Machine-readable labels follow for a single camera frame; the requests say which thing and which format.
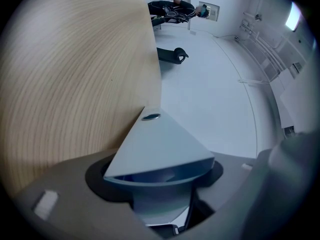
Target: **wooden panel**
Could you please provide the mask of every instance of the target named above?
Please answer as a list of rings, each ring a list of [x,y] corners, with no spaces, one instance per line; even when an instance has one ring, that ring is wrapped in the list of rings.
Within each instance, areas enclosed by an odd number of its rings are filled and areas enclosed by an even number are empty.
[[[25,0],[1,38],[0,171],[9,194],[60,161],[119,147],[160,96],[145,0]]]

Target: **white floor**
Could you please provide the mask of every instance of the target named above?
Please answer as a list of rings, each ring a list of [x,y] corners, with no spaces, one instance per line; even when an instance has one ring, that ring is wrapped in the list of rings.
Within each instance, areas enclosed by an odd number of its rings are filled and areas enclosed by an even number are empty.
[[[207,149],[255,158],[279,141],[269,87],[238,82],[262,76],[235,41],[174,26],[154,35],[157,47],[189,55],[181,65],[160,61],[161,107]]]

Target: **wood grain surface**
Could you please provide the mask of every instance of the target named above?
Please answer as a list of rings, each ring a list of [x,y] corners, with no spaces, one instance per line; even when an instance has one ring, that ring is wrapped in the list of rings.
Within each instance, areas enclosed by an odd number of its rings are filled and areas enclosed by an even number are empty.
[[[1,36],[0,175],[119,147],[161,75],[145,0],[24,0]]]

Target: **circular hole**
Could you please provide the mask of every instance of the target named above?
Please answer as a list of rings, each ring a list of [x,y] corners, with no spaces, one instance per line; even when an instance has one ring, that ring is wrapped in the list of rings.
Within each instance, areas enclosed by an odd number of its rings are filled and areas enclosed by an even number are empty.
[[[161,114],[149,114],[149,115],[146,115],[142,118],[142,121],[148,121],[148,120],[152,120],[152,119],[157,119],[161,116]]]

